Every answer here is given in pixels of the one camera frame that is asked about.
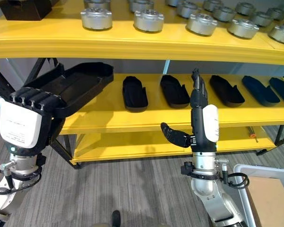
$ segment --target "yellow shelf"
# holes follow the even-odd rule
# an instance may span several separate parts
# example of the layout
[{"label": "yellow shelf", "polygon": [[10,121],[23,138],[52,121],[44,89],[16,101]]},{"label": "yellow shelf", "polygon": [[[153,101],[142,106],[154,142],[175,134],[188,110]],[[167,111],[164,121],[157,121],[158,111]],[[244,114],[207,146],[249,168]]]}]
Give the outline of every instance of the yellow shelf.
[{"label": "yellow shelf", "polygon": [[[254,127],[258,138],[250,139],[246,127],[220,130],[218,152],[274,148],[274,143],[261,127]],[[123,158],[190,155],[191,148],[180,148],[169,143],[161,131],[91,133],[77,136],[72,163]]]},{"label": "yellow shelf", "polygon": [[127,0],[112,1],[113,28],[89,31],[82,27],[83,1],[61,0],[41,21],[0,18],[0,58],[72,57],[114,59],[171,59],[234,61],[284,65],[284,45],[268,42],[258,33],[252,40],[230,35],[220,23],[211,37],[186,31],[186,19],[175,8],[156,0],[165,15],[162,32],[142,33],[133,27]]},{"label": "yellow shelf", "polygon": [[[122,83],[129,74],[115,74],[110,83],[97,97],[86,104],[65,121],[61,134],[86,134],[92,132],[131,132],[157,131],[160,123],[166,122],[174,129],[190,129],[190,106],[184,109],[172,109],[167,105],[160,87],[159,74],[134,74],[146,87],[149,106],[142,113],[130,113],[124,107]],[[173,75],[181,84],[185,84],[191,94],[192,79],[188,74]],[[209,79],[211,75],[202,75],[208,91],[209,103],[219,109],[221,128],[239,126],[260,126],[284,124],[284,101],[274,107],[260,105],[245,89],[238,75],[221,75],[233,86],[237,85],[245,98],[245,103],[236,108],[224,106],[217,98]],[[270,77],[256,77],[268,86]]]}]

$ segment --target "cable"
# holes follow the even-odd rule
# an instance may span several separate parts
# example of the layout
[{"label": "cable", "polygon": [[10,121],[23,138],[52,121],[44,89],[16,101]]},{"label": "cable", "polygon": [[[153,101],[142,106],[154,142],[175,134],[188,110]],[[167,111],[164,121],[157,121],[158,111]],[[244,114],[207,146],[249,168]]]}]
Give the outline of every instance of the cable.
[{"label": "cable", "polygon": [[8,195],[8,194],[12,194],[12,193],[19,192],[21,190],[33,187],[34,185],[36,185],[41,180],[41,177],[42,177],[42,175],[41,175],[41,173],[39,173],[39,178],[38,178],[38,180],[36,180],[36,182],[34,182],[34,183],[30,184],[30,185],[27,185],[25,187],[21,187],[21,188],[15,189],[15,190],[7,189],[5,192],[0,192],[0,195]]},{"label": "cable", "polygon": [[232,181],[229,181],[228,182],[229,187],[234,188],[234,189],[244,189],[244,188],[247,188],[249,186],[250,182],[249,182],[249,178],[246,174],[244,174],[244,173],[233,173],[233,174],[229,174],[228,178],[234,177],[234,176],[242,176],[242,177],[244,177],[244,179],[242,180],[241,183],[238,183],[238,184],[234,184]]}]

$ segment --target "black tray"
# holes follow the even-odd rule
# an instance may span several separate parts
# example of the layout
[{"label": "black tray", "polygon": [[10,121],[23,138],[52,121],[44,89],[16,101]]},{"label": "black tray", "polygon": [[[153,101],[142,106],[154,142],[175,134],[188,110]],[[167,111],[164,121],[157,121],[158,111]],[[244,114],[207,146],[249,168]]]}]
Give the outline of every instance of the black tray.
[{"label": "black tray", "polygon": [[164,97],[171,108],[185,108],[190,102],[185,85],[171,75],[164,75],[160,82]]},{"label": "black tray", "polygon": [[245,102],[245,99],[239,92],[237,85],[231,86],[226,79],[217,75],[212,75],[209,82],[224,105],[229,107],[238,107]]},{"label": "black tray", "polygon": [[124,104],[128,111],[138,113],[146,110],[148,106],[146,89],[136,77],[126,77],[122,91]]},{"label": "black tray", "polygon": [[257,79],[250,76],[244,76],[242,82],[247,90],[261,105],[274,106],[280,102],[280,99],[272,91],[270,86],[265,87]]},{"label": "black tray", "polygon": [[53,117],[68,117],[97,96],[114,79],[113,67],[102,62],[87,62],[64,70],[58,64],[53,70],[25,84],[59,95],[65,107],[55,108]]},{"label": "black tray", "polygon": [[271,78],[269,84],[277,91],[282,99],[284,99],[284,81],[278,78]]}]

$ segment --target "metal flange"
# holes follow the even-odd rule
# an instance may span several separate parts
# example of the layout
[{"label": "metal flange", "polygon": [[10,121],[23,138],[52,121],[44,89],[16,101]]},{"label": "metal flange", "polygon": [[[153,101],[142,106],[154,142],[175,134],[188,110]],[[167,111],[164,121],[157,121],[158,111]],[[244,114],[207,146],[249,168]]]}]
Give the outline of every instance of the metal flange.
[{"label": "metal flange", "polygon": [[129,0],[129,10],[131,12],[142,12],[145,9],[153,9],[154,3],[151,0]]},{"label": "metal flange", "polygon": [[222,22],[232,21],[236,14],[236,11],[226,6],[218,6],[213,10],[213,17]]},{"label": "metal flange", "polygon": [[87,8],[81,12],[82,25],[93,30],[105,30],[113,26],[112,13],[102,8]]},{"label": "metal flange", "polygon": [[254,22],[256,25],[266,27],[270,25],[270,23],[274,20],[271,16],[269,16],[265,12],[255,12],[250,16],[250,20]]},{"label": "metal flange", "polygon": [[164,24],[163,14],[154,9],[135,11],[133,26],[145,32],[159,32]]},{"label": "metal flange", "polygon": [[222,5],[223,2],[221,0],[205,0],[203,2],[203,8],[210,12],[212,12],[215,7]]},{"label": "metal flange", "polygon": [[284,11],[280,8],[269,8],[266,13],[270,15],[274,20],[284,19]]},{"label": "metal flange", "polygon": [[253,4],[251,3],[248,3],[248,2],[239,2],[237,5],[236,5],[236,8],[235,10],[242,14],[242,15],[245,15],[245,16],[249,16],[251,15],[255,10],[256,8],[254,7]]},{"label": "metal flange", "polygon": [[110,0],[84,0],[84,7],[110,10]]},{"label": "metal flange", "polygon": [[200,35],[212,35],[217,25],[211,16],[199,13],[190,15],[186,28]]},{"label": "metal flange", "polygon": [[190,14],[197,14],[201,9],[190,1],[182,1],[177,5],[177,14],[184,18],[189,18]]},{"label": "metal flange", "polygon": [[246,19],[232,20],[227,30],[238,37],[251,39],[259,30],[259,27],[252,21]]},{"label": "metal flange", "polygon": [[284,44],[284,25],[275,26],[269,33],[268,36],[275,39],[276,41]]}]

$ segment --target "orange handle screwdriver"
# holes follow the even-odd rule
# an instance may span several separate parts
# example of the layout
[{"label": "orange handle screwdriver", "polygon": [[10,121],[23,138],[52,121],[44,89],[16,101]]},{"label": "orange handle screwdriver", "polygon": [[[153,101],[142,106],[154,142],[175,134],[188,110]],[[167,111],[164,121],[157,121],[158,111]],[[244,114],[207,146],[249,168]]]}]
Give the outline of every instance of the orange handle screwdriver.
[{"label": "orange handle screwdriver", "polygon": [[259,143],[259,141],[257,140],[257,136],[255,134],[254,128],[252,126],[248,126],[248,131],[249,131],[249,137],[256,139],[256,142]]}]

